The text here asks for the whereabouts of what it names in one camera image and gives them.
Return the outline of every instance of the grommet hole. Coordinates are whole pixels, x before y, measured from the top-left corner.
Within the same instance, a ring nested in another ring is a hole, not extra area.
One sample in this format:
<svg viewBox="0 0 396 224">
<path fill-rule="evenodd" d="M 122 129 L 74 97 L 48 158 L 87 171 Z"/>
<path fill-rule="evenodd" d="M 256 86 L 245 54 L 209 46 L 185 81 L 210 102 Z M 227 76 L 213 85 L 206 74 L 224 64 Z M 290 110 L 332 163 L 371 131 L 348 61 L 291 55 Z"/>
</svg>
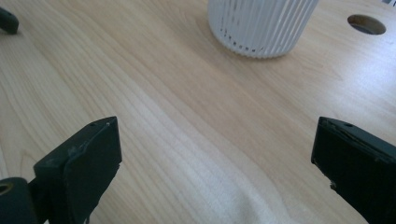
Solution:
<svg viewBox="0 0 396 224">
<path fill-rule="evenodd" d="M 7 194 L 12 189 L 12 187 L 12 183 L 0 184 L 0 196 Z"/>
<path fill-rule="evenodd" d="M 381 21 L 369 16 L 352 15 L 347 18 L 347 22 L 356 30 L 367 35 L 382 35 L 387 31 Z"/>
</svg>

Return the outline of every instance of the dark object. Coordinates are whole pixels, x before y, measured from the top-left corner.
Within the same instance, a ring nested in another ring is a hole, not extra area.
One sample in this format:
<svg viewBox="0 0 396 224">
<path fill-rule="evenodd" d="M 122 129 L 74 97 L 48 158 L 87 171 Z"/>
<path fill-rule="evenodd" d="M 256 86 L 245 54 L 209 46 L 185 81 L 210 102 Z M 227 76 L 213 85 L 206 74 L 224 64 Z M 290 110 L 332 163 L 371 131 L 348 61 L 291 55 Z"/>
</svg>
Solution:
<svg viewBox="0 0 396 224">
<path fill-rule="evenodd" d="M 15 35 L 18 31 L 19 25 L 20 22 L 16 16 L 0 7 L 0 29 L 3 29 L 11 35 Z"/>
<path fill-rule="evenodd" d="M 120 162 L 117 118 L 97 120 L 36 163 L 29 184 L 22 178 L 0 182 L 0 222 L 84 223 Z"/>
<path fill-rule="evenodd" d="M 372 224 L 396 223 L 396 147 L 336 119 L 319 118 L 311 161 Z"/>
</svg>

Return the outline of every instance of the light wood surface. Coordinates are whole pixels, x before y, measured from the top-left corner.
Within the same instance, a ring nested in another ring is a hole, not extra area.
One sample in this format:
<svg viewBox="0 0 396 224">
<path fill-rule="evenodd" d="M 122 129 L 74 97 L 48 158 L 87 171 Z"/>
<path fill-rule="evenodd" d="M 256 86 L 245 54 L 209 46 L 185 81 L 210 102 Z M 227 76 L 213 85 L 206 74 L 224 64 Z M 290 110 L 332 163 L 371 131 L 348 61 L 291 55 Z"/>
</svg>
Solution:
<svg viewBox="0 0 396 224">
<path fill-rule="evenodd" d="M 396 8 L 321 0 L 297 46 L 252 60 L 206 0 L 2 0 L 0 178 L 117 116 L 121 168 L 91 223 L 366 223 L 311 164 L 319 116 L 396 145 Z M 352 29 L 373 16 L 383 35 Z"/>
</svg>

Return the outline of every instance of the white cylindrical container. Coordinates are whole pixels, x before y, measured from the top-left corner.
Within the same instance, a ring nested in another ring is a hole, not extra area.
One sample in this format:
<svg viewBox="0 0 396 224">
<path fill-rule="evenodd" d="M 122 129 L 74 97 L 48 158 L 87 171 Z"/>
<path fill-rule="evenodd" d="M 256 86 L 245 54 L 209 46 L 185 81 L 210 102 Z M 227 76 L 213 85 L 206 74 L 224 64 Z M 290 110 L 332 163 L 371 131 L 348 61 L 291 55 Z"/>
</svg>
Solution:
<svg viewBox="0 0 396 224">
<path fill-rule="evenodd" d="M 210 28 L 226 48 L 254 58 L 276 57 L 297 43 L 318 0 L 209 0 Z"/>
</svg>

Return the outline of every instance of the wooden table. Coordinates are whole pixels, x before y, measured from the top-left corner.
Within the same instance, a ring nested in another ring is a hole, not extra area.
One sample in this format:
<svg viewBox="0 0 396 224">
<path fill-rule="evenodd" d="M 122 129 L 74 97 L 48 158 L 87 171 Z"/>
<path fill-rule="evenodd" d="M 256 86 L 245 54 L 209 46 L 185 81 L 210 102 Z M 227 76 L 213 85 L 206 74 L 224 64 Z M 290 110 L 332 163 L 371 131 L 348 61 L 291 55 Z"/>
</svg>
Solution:
<svg viewBox="0 0 396 224">
<path fill-rule="evenodd" d="M 297 46 L 252 60 L 207 1 L 3 0 L 0 178 L 117 116 L 121 168 L 91 223 L 365 223 L 310 162 L 319 116 L 396 145 L 396 8 L 321 0 Z M 347 17 L 382 21 L 366 35 Z"/>
</svg>

